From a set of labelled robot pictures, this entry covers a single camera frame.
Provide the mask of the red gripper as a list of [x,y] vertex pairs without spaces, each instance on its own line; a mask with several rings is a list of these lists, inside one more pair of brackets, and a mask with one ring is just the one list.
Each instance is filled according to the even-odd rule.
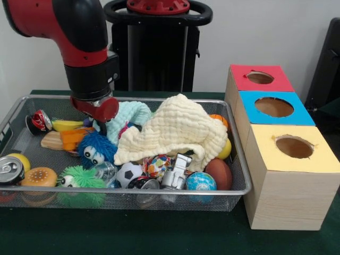
[[98,101],[83,101],[74,97],[71,97],[70,100],[75,109],[99,121],[98,126],[101,133],[107,132],[105,122],[113,119],[119,109],[118,100],[111,96],[104,97]]

